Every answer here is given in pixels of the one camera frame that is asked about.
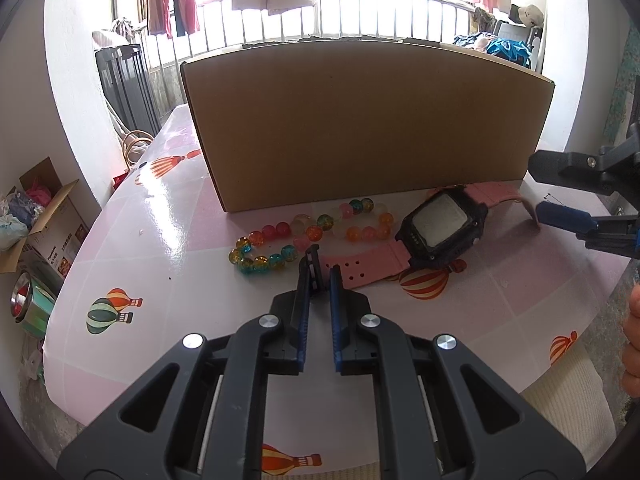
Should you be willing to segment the right hand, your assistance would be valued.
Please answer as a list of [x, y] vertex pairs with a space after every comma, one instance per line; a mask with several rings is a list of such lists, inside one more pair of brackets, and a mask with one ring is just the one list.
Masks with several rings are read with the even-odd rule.
[[624, 374], [622, 380], [623, 390], [632, 398], [640, 396], [640, 286], [634, 285], [629, 301], [628, 315], [623, 325], [624, 335], [627, 339], [622, 353]]

